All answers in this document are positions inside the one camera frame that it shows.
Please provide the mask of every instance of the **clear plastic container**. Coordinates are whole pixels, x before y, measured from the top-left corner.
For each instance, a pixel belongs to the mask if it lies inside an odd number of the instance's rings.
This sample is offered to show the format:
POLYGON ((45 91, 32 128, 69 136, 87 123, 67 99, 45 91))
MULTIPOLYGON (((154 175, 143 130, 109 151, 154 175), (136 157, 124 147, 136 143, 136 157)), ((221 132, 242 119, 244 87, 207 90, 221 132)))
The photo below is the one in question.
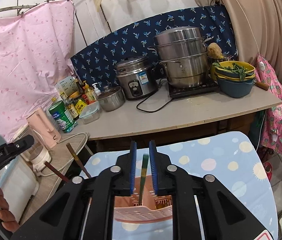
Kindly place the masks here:
POLYGON ((80 114, 80 120, 82 120, 84 124, 93 122, 100 118, 100 113, 101 113, 100 103, 96 101, 83 108, 80 114))

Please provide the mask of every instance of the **round table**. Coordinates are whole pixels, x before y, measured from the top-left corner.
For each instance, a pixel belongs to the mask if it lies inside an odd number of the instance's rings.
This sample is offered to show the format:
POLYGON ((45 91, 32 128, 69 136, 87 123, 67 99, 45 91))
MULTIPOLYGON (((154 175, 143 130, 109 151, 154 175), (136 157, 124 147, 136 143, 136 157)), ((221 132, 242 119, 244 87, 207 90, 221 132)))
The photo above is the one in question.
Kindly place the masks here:
MULTIPOLYGON (((253 215, 278 239, 278 219, 270 182, 249 138, 241 132, 227 132, 212 137, 157 147, 169 155, 171 163, 189 174, 203 177, 213 174, 253 215)), ((92 176, 115 165, 119 155, 129 151, 100 152, 93 155, 85 167, 92 176)), ((135 176, 141 174, 143 154, 149 149, 138 149, 135 176)), ((150 162, 147 174, 151 174, 150 162)), ((172 219, 132 224, 113 220, 113 240, 172 240, 172 219)))

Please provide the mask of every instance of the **pink fabric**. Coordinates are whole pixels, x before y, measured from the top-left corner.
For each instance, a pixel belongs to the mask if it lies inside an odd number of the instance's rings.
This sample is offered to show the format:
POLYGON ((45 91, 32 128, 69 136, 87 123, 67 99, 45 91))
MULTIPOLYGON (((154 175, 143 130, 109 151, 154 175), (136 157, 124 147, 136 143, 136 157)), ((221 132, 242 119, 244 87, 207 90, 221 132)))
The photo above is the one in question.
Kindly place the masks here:
POLYGON ((71 1, 58 0, 0 19, 0 134, 7 141, 71 73, 73 13, 71 1))
MULTIPOLYGON (((264 57, 258 56, 256 69, 257 80, 268 84, 269 93, 273 93, 282 100, 282 85, 278 81, 274 69, 264 57), (264 63, 264 70, 259 67, 259 62, 264 63)), ((282 104, 267 109, 263 127, 260 145, 282 154, 282 104)))

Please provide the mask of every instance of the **white wall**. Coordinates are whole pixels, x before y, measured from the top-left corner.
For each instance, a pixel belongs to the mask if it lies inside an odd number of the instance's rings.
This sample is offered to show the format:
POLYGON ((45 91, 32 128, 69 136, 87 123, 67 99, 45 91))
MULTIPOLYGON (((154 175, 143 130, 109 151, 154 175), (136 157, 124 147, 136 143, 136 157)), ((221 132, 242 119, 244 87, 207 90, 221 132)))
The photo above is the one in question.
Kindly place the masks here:
MULTIPOLYGON (((44 1, 19 0, 19 5, 34 5, 44 1)), ((97 12, 93 0, 73 0, 73 2, 87 44, 110 33, 101 10, 97 12)), ((0 0, 0 8, 15 6, 16 3, 17 0, 0 0)), ((112 31, 160 13, 197 6, 195 0, 102 0, 101 4, 112 31)), ((16 16, 16 10, 0 13, 0 17, 11 16, 16 16)), ((72 52, 75 54, 85 47, 76 20, 72 52)))

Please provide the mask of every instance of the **green canister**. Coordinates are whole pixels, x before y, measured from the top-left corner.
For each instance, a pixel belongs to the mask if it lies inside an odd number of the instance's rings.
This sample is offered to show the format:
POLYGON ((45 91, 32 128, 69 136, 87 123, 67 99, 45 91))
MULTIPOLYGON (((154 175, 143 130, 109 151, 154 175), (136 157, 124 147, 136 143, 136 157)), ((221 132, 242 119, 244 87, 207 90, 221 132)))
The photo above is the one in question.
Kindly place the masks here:
POLYGON ((73 119, 63 101, 58 101, 52 104, 49 108, 49 112, 59 124, 63 132, 71 132, 77 125, 77 122, 73 119))

